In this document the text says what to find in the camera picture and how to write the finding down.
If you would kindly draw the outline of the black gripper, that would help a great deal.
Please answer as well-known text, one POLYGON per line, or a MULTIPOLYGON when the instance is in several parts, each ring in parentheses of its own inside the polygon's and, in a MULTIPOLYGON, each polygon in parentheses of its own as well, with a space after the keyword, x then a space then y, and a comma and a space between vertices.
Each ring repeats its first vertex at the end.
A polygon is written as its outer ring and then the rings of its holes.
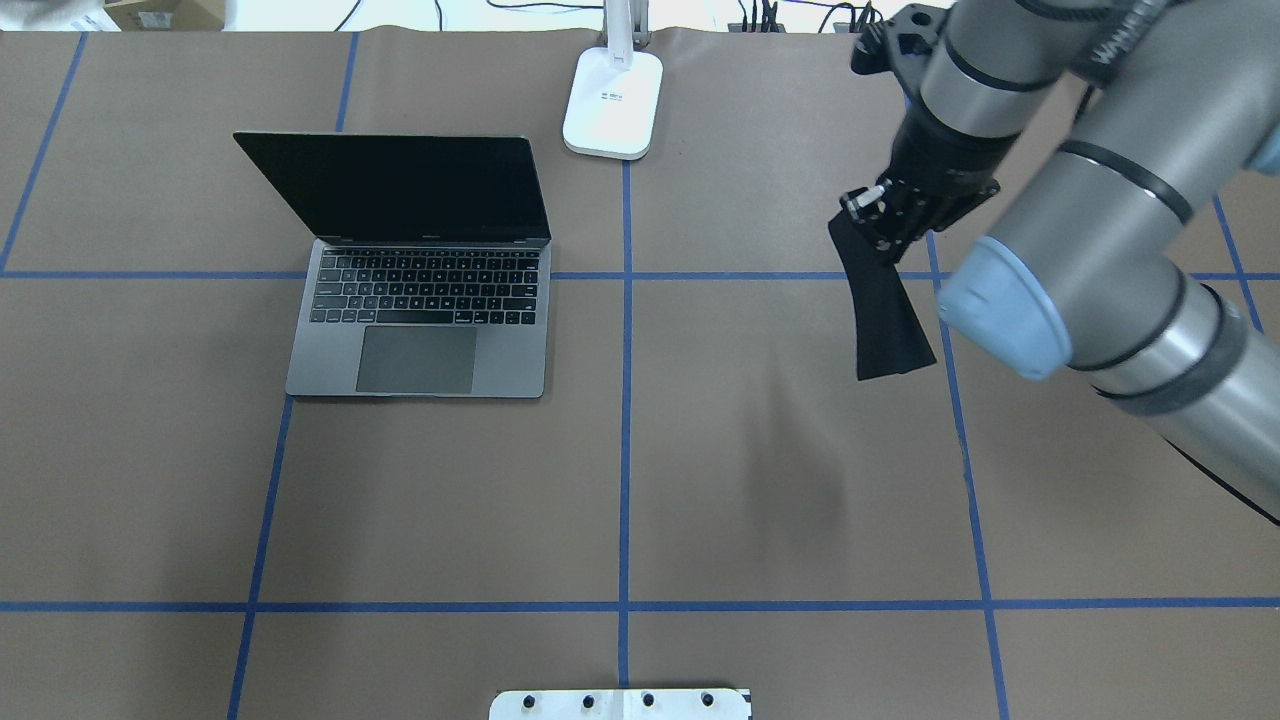
POLYGON ((883 265, 900 263, 929 231, 945 231, 1000 191, 1002 140, 938 120, 904 120, 873 186, 844 193, 844 210, 883 265))

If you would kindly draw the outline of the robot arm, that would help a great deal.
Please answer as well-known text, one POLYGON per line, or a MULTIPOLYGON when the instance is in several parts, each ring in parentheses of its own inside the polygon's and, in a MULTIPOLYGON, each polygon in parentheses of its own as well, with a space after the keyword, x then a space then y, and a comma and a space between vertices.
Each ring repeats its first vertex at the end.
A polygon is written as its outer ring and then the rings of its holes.
POLYGON ((1234 176, 1277 174, 1277 4, 913 4, 868 26, 850 67, 908 99, 888 165, 828 224, 858 378, 934 361, 897 265, 998 192, 1071 73, 1069 135, 942 284, 940 319, 1028 379, 1082 374, 1276 521, 1277 342, 1165 250, 1234 176))

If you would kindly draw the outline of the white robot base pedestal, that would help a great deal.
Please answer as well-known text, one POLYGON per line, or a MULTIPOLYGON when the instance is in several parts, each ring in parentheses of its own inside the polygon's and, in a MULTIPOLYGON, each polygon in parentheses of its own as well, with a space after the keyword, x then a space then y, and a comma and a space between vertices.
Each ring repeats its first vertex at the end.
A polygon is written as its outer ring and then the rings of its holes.
POLYGON ((504 691, 489 719, 753 719, 749 691, 730 688, 600 688, 504 691))

